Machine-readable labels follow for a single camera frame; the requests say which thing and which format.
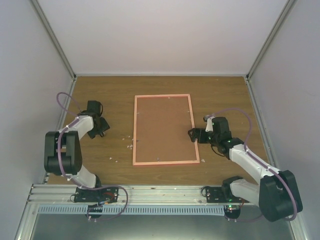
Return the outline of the right aluminium corner post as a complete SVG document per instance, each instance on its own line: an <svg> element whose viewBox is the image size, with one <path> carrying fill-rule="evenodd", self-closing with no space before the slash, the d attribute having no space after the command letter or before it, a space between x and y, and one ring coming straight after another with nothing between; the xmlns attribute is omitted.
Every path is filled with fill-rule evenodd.
<svg viewBox="0 0 320 240"><path fill-rule="evenodd" d="M270 33L268 34L266 40L264 41L257 57L255 58L252 66L250 67L248 73L245 76L245 79L249 81L253 74L255 73L258 65L260 64L261 60L265 56L267 50L271 46L273 40L277 36L278 32L280 31L281 27L283 26L284 22L288 18L290 12L292 11L293 7L295 6L297 0L287 0L282 8L279 16L277 17Z"/></svg>

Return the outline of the pink photo frame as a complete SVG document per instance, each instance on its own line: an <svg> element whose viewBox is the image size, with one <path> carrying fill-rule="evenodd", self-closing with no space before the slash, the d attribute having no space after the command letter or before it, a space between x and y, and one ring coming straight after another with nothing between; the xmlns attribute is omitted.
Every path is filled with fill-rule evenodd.
<svg viewBox="0 0 320 240"><path fill-rule="evenodd" d="M133 118L133 166L200 163L191 96L185 94L136 95Z"/></svg>

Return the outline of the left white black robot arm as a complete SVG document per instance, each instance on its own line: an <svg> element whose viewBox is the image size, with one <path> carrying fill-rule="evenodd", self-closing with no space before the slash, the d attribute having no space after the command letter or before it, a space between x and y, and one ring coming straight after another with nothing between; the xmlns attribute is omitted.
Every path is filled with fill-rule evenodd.
<svg viewBox="0 0 320 240"><path fill-rule="evenodd" d="M85 189L86 197L98 202L103 197L99 177L83 165L80 140L88 135L104 137L110 125L103 117L103 105L89 100L86 109L78 113L74 120L58 131L45 135L44 169L47 173L63 176L79 188Z"/></svg>

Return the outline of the aluminium front rail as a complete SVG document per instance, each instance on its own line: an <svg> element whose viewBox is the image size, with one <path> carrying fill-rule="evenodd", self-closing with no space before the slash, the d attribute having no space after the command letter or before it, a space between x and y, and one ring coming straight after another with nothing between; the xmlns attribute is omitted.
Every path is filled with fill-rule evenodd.
<svg viewBox="0 0 320 240"><path fill-rule="evenodd" d="M123 185L128 204L162 206L210 205L201 185ZM27 198L28 204L73 204L76 186L73 184L34 184Z"/></svg>

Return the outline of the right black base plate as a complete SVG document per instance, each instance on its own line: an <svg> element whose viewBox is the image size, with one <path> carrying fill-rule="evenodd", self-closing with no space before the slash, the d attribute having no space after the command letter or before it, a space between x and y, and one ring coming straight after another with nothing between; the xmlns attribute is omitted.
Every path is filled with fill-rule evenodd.
<svg viewBox="0 0 320 240"><path fill-rule="evenodd" d="M221 186L203 186L200 194L205 197L207 203L210 204L242 204L249 203L239 197L226 197Z"/></svg>

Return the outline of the aluminium corner post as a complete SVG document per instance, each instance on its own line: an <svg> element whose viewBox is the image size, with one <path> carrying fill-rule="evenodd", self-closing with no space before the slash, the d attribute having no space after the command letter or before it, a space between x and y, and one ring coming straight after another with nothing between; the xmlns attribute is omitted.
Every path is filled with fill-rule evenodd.
<svg viewBox="0 0 320 240"><path fill-rule="evenodd" d="M277 36L278 32L280 31L281 27L283 26L284 22L288 18L290 12L292 11L293 7L295 6L297 0L287 0L282 8L279 16L277 17L270 33L268 34L266 40L264 41L257 57L255 58L252 66L250 67L248 73L245 76L245 79L249 81L253 74L255 73L258 65L260 64L261 60L265 56L267 50L271 46L273 40Z"/></svg>
<svg viewBox="0 0 320 240"><path fill-rule="evenodd" d="M46 17L46 14L45 14L44 10L42 9L39 1L38 0L30 0L29 2L32 5L35 13L37 14L46 33L48 34L50 41L52 42L55 50L57 51L63 65L66 68L68 74L70 75L72 81L75 81L77 78L77 75L74 72L64 50L62 49L61 44L59 43L59 40L56 37L56 34L55 34L53 28L51 27L51 24L50 24L48 18Z"/></svg>

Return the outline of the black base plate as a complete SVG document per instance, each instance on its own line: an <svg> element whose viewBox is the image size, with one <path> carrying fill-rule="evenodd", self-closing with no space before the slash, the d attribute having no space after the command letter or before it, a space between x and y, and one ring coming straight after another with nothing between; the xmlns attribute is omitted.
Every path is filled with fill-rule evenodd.
<svg viewBox="0 0 320 240"><path fill-rule="evenodd" d="M108 187L100 190L76 188L69 200L72 203L116 203L118 201L118 187Z"/></svg>
<svg viewBox="0 0 320 240"><path fill-rule="evenodd" d="M239 197L226 197L221 186L203 186L200 194L205 197L207 203L210 204L242 204L249 203Z"/></svg>

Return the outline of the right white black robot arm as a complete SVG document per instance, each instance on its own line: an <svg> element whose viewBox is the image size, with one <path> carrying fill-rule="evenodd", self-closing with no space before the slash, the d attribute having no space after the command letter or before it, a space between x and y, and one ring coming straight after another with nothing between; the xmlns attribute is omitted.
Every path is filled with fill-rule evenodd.
<svg viewBox="0 0 320 240"><path fill-rule="evenodd" d="M241 176L225 179L221 187L202 188L208 203L226 202L224 216L237 221L241 207L236 203L249 202L257 206L261 216L270 222L280 219L293 221L303 210L303 204L294 174L273 167L254 154L238 137L233 137L225 117L205 116L205 128L188 131L193 143L209 144L212 151L236 163L254 180L250 183Z"/></svg>

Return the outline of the left aluminium corner post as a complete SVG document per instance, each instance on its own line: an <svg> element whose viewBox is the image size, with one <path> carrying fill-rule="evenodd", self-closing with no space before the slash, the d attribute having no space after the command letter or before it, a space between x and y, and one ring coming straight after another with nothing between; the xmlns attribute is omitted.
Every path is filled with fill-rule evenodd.
<svg viewBox="0 0 320 240"><path fill-rule="evenodd" d="M57 51L63 65L66 68L68 74L70 75L72 81L75 81L77 78L77 75L74 72L64 50L62 49L61 44L59 43L59 40L56 37L56 34L55 34L53 28L51 27L51 24L50 24L48 18L46 17L46 14L45 14L44 10L42 9L39 1L38 0L30 0L29 2L32 5L35 13L37 14L46 33L48 34L50 41L52 42L55 50Z"/></svg>

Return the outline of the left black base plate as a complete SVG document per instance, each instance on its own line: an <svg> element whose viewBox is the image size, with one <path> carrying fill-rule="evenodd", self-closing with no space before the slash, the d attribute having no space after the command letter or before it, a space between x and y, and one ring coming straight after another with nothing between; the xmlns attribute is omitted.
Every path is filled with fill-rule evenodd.
<svg viewBox="0 0 320 240"><path fill-rule="evenodd" d="M100 190L76 188L69 200L72 203L116 203L118 201L118 187L108 187Z"/></svg>

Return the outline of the white debris pile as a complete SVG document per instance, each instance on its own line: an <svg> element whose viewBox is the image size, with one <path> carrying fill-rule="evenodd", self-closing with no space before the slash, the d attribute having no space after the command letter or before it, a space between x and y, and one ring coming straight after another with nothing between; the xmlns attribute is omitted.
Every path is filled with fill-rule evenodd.
<svg viewBox="0 0 320 240"><path fill-rule="evenodd" d="M126 149L133 148L134 137L132 135L124 135L121 137L121 143Z"/></svg>

